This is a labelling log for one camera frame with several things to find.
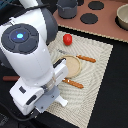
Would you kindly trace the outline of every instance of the beige cloth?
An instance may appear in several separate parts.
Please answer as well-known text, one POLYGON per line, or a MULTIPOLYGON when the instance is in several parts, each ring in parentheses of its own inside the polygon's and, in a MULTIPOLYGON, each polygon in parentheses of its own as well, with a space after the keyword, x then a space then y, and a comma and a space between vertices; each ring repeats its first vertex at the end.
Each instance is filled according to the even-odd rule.
POLYGON ((87 128, 113 46, 73 34, 71 34, 73 43, 65 46, 64 34, 66 33, 59 31, 56 39, 48 46, 52 63, 63 56, 57 49, 94 58, 96 63, 80 60, 82 70, 71 80, 83 84, 84 88, 79 89, 61 82, 58 85, 60 95, 68 100, 68 105, 62 107, 59 103, 54 102, 49 106, 47 112, 79 128, 87 128))

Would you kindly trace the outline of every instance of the round plate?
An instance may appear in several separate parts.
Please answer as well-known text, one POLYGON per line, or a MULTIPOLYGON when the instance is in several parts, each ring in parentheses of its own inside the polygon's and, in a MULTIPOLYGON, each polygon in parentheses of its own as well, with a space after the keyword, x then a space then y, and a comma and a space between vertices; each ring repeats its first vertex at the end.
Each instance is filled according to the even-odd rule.
POLYGON ((61 56, 59 59, 66 58, 66 66, 68 67, 68 75, 66 78, 72 78, 77 76, 81 71, 81 62, 75 56, 71 55, 64 55, 61 56))

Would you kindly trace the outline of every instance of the red apple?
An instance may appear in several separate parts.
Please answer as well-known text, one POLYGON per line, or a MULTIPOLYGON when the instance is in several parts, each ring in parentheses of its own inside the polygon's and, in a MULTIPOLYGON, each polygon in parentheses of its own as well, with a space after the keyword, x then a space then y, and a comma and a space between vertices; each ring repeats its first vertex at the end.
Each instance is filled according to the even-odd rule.
POLYGON ((65 34, 63 36, 63 42, 65 45, 71 45, 72 44, 72 36, 70 34, 65 34))

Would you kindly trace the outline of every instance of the cable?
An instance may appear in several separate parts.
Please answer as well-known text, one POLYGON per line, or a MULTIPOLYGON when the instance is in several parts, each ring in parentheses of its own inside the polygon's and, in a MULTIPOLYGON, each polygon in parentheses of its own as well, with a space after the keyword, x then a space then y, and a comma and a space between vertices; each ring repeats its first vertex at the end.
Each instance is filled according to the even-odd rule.
POLYGON ((1 102, 0 102, 0 105, 3 106, 3 107, 9 112, 9 114, 10 114, 14 119, 16 119, 16 120, 18 120, 18 121, 28 121, 28 120, 31 120, 32 118, 35 118, 36 116, 38 116, 38 115, 40 114, 37 109, 34 109, 34 111, 32 112, 32 114, 31 114, 28 118, 26 118, 26 119, 21 119, 21 118, 18 118, 17 116, 15 116, 12 112, 10 112, 10 110, 9 110, 4 104, 2 104, 1 102))
POLYGON ((1 0, 1 1, 3 1, 3 2, 7 3, 7 4, 10 4, 10 5, 13 5, 13 6, 17 6, 17 7, 22 7, 22 8, 23 8, 22 5, 12 4, 12 3, 9 3, 9 2, 6 1, 6 0, 1 0))

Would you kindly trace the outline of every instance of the stove burner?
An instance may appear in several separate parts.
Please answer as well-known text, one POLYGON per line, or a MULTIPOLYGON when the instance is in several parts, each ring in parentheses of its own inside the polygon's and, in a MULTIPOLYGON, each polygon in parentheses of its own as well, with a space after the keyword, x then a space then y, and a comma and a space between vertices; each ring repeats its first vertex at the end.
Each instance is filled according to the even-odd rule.
POLYGON ((100 1, 92 1, 88 4, 88 7, 92 10, 101 10, 104 8, 104 4, 100 1))
POLYGON ((98 17, 92 13, 85 13, 81 16, 80 20, 85 24, 95 24, 98 21, 98 17))

